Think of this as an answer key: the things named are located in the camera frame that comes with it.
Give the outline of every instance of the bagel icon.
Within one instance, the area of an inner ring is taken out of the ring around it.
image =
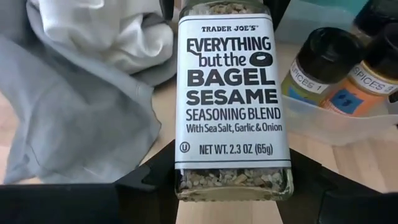
[[[272,55],[267,52],[255,52],[250,56],[249,63],[256,67],[268,67],[274,62]]]

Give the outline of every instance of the spice jar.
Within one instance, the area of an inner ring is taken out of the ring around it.
[[[176,194],[293,192],[272,18],[262,1],[186,1],[178,25]]]
[[[367,45],[393,22],[398,22],[398,0],[369,0],[355,17],[351,32]]]
[[[361,116],[398,90],[398,23],[389,24],[370,43],[364,60],[355,65],[339,89],[321,107]]]
[[[363,45],[347,31],[324,27],[311,32],[284,81],[282,92],[318,106],[363,56]]]

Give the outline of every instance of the white cloth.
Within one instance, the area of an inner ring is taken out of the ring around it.
[[[30,1],[39,9],[51,40],[129,75],[172,55],[174,34],[166,23],[141,26],[145,14],[162,15],[159,0]]]

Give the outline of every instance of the black lid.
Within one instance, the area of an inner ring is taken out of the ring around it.
[[[371,37],[392,22],[398,22],[398,0],[369,0],[354,20],[355,25]]]
[[[324,27],[311,32],[297,55],[305,73],[320,82],[341,81],[354,65],[362,61],[364,46],[347,31]]]
[[[398,80],[398,23],[385,26],[369,44],[364,61],[380,75]]]

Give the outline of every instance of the kosher symbol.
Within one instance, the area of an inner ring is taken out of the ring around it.
[[[190,148],[191,148],[191,145],[189,145],[189,143],[187,143],[187,142],[183,142],[180,144],[180,151],[182,153],[188,152],[190,150]]]

